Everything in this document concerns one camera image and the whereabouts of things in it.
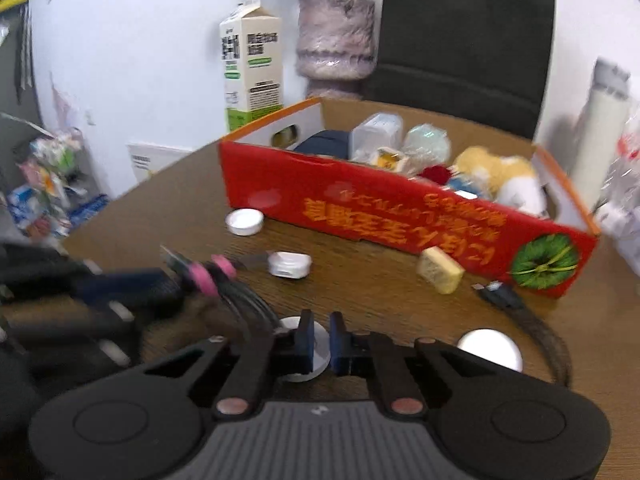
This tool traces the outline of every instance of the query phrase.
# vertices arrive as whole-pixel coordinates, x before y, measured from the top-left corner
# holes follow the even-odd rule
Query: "stuffed toy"
[[[542,185],[526,158],[492,155],[481,146],[471,146],[460,153],[454,166],[475,178],[494,202],[533,216],[546,215]]]

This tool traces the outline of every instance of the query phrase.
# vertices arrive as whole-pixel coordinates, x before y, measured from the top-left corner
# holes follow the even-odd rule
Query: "pink ring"
[[[198,290],[205,296],[218,296],[218,288],[213,278],[209,274],[209,271],[205,269],[203,264],[192,263],[189,266],[189,274],[193,283],[195,283]]]
[[[222,270],[230,280],[236,278],[236,268],[234,264],[222,256],[222,254],[212,254],[211,261],[220,267],[220,270]]]

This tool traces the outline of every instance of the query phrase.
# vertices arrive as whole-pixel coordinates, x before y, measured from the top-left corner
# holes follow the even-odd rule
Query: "white round lid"
[[[505,368],[522,371],[522,355],[518,346],[513,339],[497,330],[483,328],[467,332],[458,341],[458,348]]]
[[[257,209],[236,209],[226,216],[226,227],[238,236],[255,235],[262,229],[264,215]]]
[[[284,328],[297,328],[300,323],[300,316],[286,317],[280,321]],[[329,365],[331,353],[329,352],[329,334],[324,327],[314,322],[314,369],[310,374],[291,374],[284,376],[285,381],[290,383],[303,383],[315,379]]]

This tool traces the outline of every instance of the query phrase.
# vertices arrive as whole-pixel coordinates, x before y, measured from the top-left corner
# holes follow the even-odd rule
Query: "white wall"
[[[126,142],[198,148],[225,132],[218,23],[243,0],[31,0],[34,69],[43,118],[55,125],[50,74],[88,112],[98,179],[117,196],[135,185]],[[376,0],[378,8],[382,0]],[[302,99],[294,70],[297,0],[263,0],[283,18],[285,102]],[[598,55],[636,74],[640,0],[558,0],[538,140],[585,102]]]

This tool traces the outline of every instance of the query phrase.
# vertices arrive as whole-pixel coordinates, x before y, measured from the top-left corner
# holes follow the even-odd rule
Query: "wooden table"
[[[283,280],[263,270],[244,272],[241,279],[282,316],[311,308],[326,325],[328,314],[340,310],[352,330],[378,330],[402,343],[420,335],[453,343],[468,330],[496,328],[517,342],[527,374],[550,378],[533,343],[476,297],[470,288],[472,276],[466,276],[453,295],[441,296],[416,275],[417,259],[410,254],[269,219],[260,234],[235,237],[225,229],[227,212],[217,146],[212,144],[116,200],[65,245],[72,256],[91,258],[103,269],[157,266],[160,244],[202,260],[211,253],[266,249],[308,253],[314,264],[304,280]],[[640,474],[639,281],[603,239],[564,298],[552,301],[523,293],[567,342],[575,390],[593,399],[609,417],[613,440],[601,479],[628,480]],[[207,330],[187,315],[159,325],[147,335],[146,357],[204,337]],[[349,379],[304,387],[312,394],[363,392],[360,382]]]

